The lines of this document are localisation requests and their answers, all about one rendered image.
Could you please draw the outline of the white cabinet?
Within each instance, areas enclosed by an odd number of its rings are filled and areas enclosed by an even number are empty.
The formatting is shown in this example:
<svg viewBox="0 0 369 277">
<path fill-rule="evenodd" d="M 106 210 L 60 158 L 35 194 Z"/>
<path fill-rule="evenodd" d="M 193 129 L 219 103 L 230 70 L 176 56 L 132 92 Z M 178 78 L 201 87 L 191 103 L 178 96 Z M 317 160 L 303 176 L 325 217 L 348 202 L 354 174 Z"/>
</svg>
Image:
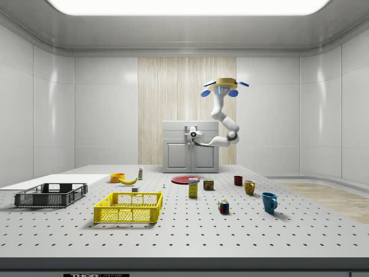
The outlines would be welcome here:
<svg viewBox="0 0 369 277">
<path fill-rule="evenodd" d="M 219 135 L 217 121 L 163 121 L 163 135 L 190 133 L 194 126 L 201 133 Z M 165 173 L 217 173 L 219 171 L 219 149 L 202 147 L 182 139 L 163 138 L 163 171 Z"/>
</svg>

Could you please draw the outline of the red plate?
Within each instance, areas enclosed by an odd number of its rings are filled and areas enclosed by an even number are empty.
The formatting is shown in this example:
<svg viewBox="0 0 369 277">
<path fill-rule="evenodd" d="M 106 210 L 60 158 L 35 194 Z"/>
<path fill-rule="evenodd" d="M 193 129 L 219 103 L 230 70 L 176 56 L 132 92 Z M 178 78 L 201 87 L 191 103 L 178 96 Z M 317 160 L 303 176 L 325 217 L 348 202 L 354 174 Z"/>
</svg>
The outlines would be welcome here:
<svg viewBox="0 0 369 277">
<path fill-rule="evenodd" d="M 197 182 L 200 181 L 200 177 L 194 176 L 194 175 L 181 175 L 176 176 L 171 179 L 171 182 L 174 184 L 180 184 L 180 185 L 188 185 L 189 179 L 197 179 Z"/>
</svg>

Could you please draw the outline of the drone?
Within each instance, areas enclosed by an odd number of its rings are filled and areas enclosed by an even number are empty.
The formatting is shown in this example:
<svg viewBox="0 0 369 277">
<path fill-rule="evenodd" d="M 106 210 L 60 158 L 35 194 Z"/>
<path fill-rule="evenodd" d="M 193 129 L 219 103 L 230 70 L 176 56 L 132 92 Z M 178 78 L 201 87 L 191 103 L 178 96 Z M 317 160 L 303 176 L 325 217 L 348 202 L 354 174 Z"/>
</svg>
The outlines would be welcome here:
<svg viewBox="0 0 369 277">
<path fill-rule="evenodd" d="M 237 87 L 238 84 L 244 85 L 248 87 L 249 85 L 238 81 L 234 78 L 218 78 L 216 80 L 211 80 L 204 84 L 204 90 L 201 92 L 202 97 L 208 96 L 212 91 L 216 91 L 216 87 L 230 87 L 229 92 L 227 92 L 227 95 L 230 97 L 237 97 L 238 91 Z"/>
</svg>

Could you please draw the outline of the yellow basket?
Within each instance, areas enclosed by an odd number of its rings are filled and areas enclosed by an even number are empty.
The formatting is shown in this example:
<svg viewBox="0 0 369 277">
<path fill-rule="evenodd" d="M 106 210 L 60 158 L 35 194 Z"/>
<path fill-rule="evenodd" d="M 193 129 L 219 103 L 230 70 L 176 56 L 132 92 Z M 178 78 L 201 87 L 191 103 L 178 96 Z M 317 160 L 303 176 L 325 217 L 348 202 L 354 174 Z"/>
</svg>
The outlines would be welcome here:
<svg viewBox="0 0 369 277">
<path fill-rule="evenodd" d="M 163 193 L 112 192 L 94 206 L 95 223 L 156 223 Z"/>
</svg>

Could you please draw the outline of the blue mug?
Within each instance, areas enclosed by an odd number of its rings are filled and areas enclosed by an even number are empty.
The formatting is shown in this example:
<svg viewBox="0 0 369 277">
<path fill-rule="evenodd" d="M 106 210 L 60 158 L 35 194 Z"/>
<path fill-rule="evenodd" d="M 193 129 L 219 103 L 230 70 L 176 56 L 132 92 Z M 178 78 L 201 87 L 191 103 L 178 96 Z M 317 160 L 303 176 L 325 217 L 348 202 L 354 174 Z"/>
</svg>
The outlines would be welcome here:
<svg viewBox="0 0 369 277">
<path fill-rule="evenodd" d="M 262 201 L 263 201 L 265 212 L 269 214 L 273 214 L 274 210 L 278 206 L 277 195 L 274 193 L 270 193 L 270 192 L 263 192 Z"/>
</svg>

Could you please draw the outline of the dark grey basket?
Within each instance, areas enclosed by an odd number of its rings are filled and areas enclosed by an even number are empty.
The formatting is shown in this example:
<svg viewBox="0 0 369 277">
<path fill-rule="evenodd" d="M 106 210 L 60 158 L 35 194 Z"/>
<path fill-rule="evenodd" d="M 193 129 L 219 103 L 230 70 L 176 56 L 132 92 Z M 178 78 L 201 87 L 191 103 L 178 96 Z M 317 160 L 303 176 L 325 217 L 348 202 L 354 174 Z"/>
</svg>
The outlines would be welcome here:
<svg viewBox="0 0 369 277">
<path fill-rule="evenodd" d="M 21 208 L 64 208 L 87 192 L 87 183 L 43 183 L 16 193 L 14 205 Z"/>
</svg>

